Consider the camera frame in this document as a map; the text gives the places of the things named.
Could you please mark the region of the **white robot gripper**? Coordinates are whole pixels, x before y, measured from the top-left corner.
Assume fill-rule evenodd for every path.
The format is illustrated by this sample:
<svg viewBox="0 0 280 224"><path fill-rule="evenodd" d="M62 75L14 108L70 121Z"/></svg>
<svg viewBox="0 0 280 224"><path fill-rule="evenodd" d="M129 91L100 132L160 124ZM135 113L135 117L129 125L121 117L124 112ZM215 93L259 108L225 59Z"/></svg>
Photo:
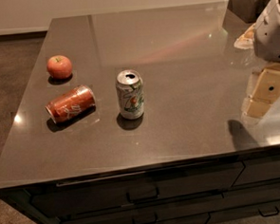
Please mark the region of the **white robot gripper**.
<svg viewBox="0 0 280 224"><path fill-rule="evenodd" d="M233 43L238 49L252 49L257 57L280 62L280 0L270 0L255 24ZM265 116L280 98L280 63L271 63L255 71L247 86L244 113L252 118Z"/></svg>

